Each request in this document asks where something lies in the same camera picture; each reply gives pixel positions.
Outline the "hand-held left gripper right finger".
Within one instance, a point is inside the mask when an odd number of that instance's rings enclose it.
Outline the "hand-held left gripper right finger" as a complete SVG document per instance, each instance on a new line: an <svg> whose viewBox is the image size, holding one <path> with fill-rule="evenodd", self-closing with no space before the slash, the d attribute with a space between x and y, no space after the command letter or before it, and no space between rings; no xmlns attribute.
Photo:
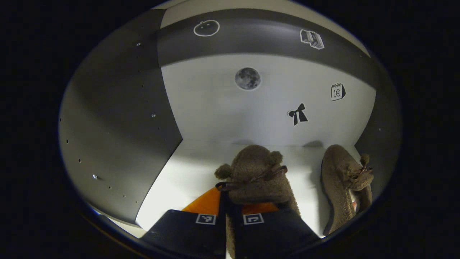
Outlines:
<svg viewBox="0 0 460 259"><path fill-rule="evenodd" d="M231 259L286 259L320 241L293 209L273 202L228 204L228 255Z"/></svg>

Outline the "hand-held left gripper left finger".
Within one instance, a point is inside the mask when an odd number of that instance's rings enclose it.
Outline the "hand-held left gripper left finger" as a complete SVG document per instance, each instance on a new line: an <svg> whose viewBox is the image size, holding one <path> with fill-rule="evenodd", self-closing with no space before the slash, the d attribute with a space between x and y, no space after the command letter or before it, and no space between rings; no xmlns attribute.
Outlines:
<svg viewBox="0 0 460 259"><path fill-rule="evenodd" d="M182 210L167 210L142 241L180 259L225 259L226 217L221 204L221 192L212 187Z"/></svg>

